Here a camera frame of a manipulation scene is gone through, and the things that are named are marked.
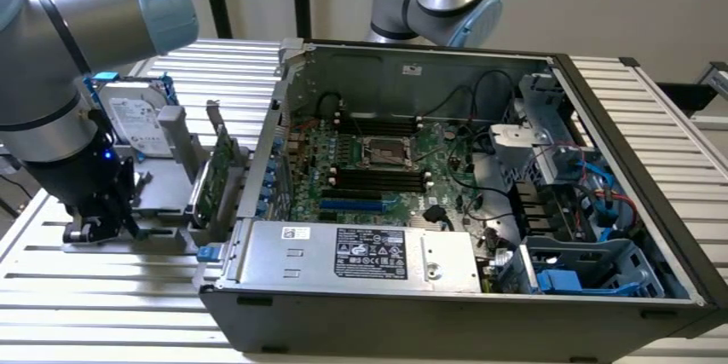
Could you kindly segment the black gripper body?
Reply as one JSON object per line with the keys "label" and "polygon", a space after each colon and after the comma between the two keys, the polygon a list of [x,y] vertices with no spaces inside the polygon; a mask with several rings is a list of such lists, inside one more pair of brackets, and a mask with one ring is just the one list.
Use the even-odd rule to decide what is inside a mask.
{"label": "black gripper body", "polygon": [[98,126],[90,144],[76,154],[51,162],[26,163],[31,175],[72,216],[98,217],[102,228],[123,228],[119,211],[135,197],[134,160],[114,148],[112,122],[100,111],[88,119]]}

